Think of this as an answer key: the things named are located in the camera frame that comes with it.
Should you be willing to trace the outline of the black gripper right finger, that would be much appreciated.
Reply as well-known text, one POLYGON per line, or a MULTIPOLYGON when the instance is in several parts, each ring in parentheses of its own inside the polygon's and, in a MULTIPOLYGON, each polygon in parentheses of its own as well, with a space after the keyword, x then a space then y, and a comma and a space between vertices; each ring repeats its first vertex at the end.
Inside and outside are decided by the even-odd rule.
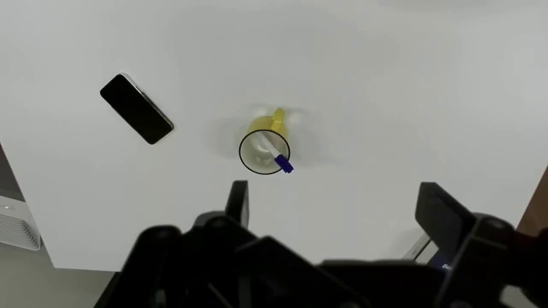
POLYGON ((420 184, 415 219, 447 261, 458 256, 477 220, 459 200, 434 181, 420 184))

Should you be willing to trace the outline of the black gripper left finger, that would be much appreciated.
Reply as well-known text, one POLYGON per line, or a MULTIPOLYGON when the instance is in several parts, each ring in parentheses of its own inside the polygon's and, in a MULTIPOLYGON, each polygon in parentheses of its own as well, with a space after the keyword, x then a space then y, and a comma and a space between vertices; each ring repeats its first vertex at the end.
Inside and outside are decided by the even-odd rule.
POLYGON ((227 215, 237 220, 240 226, 247 227, 251 219, 251 205, 249 205, 249 181, 237 179, 232 184, 228 202, 227 202, 227 215))

